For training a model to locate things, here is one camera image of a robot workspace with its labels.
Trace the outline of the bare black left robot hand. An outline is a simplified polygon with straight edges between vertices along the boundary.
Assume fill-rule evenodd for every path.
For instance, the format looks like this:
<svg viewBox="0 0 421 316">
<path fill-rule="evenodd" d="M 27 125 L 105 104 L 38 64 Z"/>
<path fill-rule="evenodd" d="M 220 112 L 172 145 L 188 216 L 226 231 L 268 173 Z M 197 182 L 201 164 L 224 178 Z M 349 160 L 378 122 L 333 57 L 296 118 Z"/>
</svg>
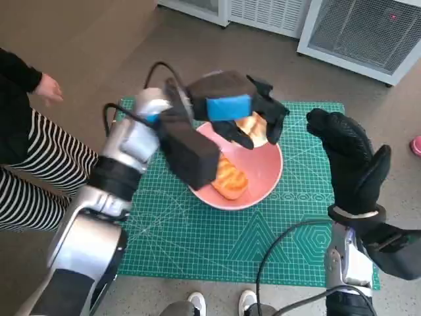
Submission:
<svg viewBox="0 0 421 316">
<path fill-rule="evenodd" d="M 210 122 L 219 136 L 252 150 L 252 138 L 236 122 L 258 114 L 266 122 L 266 139 L 277 144 L 289 109 L 270 96 L 272 90 L 265 80 L 227 70 L 194 81 L 187 86 L 187 95 L 196 120 Z"/>
</svg>

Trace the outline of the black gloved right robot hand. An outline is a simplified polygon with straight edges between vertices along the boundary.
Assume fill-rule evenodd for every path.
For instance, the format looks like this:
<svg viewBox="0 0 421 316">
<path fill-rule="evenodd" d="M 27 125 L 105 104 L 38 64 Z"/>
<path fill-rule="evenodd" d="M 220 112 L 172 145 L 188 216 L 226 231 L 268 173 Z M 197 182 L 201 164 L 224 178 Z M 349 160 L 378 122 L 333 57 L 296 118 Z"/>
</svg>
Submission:
<svg viewBox="0 0 421 316">
<path fill-rule="evenodd" d="M 391 147 L 382 145 L 374 151 L 362 126 L 339 112 L 311 110 L 307 130 L 321 140 L 328 156 L 334 205 L 358 217 L 379 213 L 378 198 L 389 174 Z"/>
</svg>

